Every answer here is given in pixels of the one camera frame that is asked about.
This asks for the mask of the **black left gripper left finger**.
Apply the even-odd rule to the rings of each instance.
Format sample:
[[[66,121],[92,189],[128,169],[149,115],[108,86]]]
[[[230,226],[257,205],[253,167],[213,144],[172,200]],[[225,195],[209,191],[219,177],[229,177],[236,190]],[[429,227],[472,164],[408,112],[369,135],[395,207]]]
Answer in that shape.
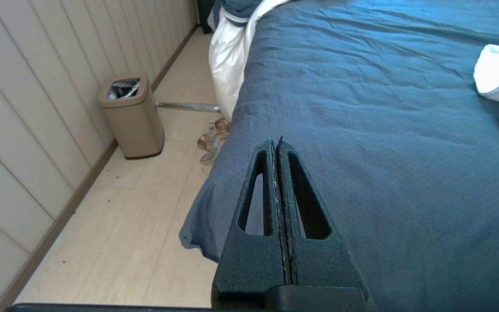
[[[262,176],[263,235],[246,232],[257,176]],[[266,292],[287,283],[275,142],[252,153],[211,287],[214,310],[262,310]]]

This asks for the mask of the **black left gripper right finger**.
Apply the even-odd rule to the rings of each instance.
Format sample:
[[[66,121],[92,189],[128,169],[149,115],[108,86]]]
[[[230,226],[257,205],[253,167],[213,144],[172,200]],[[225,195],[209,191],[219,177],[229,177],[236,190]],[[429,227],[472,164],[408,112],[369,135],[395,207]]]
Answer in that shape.
[[[299,152],[276,147],[285,282],[277,311],[366,311],[368,290]]]

